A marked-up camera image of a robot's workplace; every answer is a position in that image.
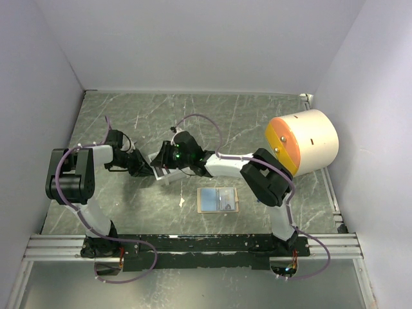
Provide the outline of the large cream cylinder drum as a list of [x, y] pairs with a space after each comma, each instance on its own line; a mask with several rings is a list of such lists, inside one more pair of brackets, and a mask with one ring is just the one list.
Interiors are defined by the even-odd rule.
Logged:
[[317, 109], [271, 119], [265, 137], [275, 157], [294, 177], [327, 167], [339, 151], [332, 122]]

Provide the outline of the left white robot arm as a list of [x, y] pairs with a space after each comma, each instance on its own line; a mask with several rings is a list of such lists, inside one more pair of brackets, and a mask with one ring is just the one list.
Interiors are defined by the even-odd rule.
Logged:
[[112, 257], [121, 248], [114, 223], [93, 197], [98, 166], [111, 173], [126, 172], [132, 177], [154, 175], [131, 139], [112, 128], [100, 143], [51, 152], [45, 192], [49, 199], [74, 213], [84, 226], [86, 238], [80, 250], [83, 258]]

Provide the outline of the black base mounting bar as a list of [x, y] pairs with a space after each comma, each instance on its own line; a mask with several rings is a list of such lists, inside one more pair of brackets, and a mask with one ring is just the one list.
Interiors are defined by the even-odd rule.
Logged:
[[121, 248], [112, 257], [96, 257], [107, 262], [110, 258], [123, 261], [124, 271], [137, 272], [154, 265], [169, 268], [232, 268], [270, 269], [270, 258], [290, 261], [293, 253], [308, 257], [305, 237], [297, 237], [291, 249], [276, 241], [272, 234], [121, 234]]

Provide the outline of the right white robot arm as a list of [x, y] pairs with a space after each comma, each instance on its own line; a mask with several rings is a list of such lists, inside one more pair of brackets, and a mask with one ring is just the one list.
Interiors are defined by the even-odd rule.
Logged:
[[150, 165], [159, 169], [189, 168], [196, 176], [242, 178], [255, 197], [271, 208], [273, 248], [280, 256], [295, 249], [298, 232], [293, 227], [287, 201], [294, 190], [293, 176], [269, 151], [259, 148], [254, 153], [229, 155], [201, 148], [188, 131], [171, 128], [171, 140], [162, 142]]

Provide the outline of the beige card holder wallet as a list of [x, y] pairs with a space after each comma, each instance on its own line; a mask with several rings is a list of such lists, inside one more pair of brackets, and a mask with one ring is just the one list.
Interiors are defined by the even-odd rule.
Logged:
[[239, 212], [235, 187], [203, 187], [197, 189], [197, 211], [200, 214]]

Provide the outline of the white card tray box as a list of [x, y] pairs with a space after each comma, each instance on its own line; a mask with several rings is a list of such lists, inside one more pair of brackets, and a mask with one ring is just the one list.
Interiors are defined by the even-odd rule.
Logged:
[[152, 167], [152, 170], [156, 180], [163, 185], [170, 185], [172, 182], [190, 177], [188, 168], [181, 171], [179, 169], [161, 169], [159, 167]]

